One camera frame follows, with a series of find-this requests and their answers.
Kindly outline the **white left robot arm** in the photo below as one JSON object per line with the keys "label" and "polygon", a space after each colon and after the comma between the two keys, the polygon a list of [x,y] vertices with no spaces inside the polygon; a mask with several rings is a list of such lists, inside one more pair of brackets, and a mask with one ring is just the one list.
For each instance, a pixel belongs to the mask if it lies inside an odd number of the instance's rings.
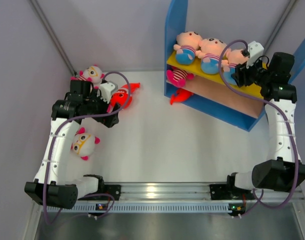
{"label": "white left robot arm", "polygon": [[37,204],[71,209],[77,199],[88,194],[95,200],[104,197],[106,188],[100,184],[100,176],[85,175],[68,181],[66,171],[73,139],[86,116],[108,128],[119,122],[117,110],[120,105],[110,108],[111,97],[117,89],[117,84],[112,81],[95,89],[90,81],[71,80],[65,98],[54,103],[50,135],[41,165],[34,180],[24,186],[25,193]]}

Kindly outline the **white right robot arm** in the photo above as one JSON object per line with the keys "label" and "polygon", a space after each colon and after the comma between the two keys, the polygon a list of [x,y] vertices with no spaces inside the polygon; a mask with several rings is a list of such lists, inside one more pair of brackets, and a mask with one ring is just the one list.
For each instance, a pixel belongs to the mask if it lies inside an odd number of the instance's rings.
{"label": "white right robot arm", "polygon": [[305,164],[296,147],[297,90],[289,84],[294,63],[293,55],[276,52],[267,68],[258,59],[253,66],[241,65],[236,70],[234,78],[239,86],[254,83],[261,88],[269,127],[269,150],[267,160],[251,171],[235,172],[227,178],[225,191],[230,198],[236,199],[244,190],[252,189],[291,192],[305,180]]}

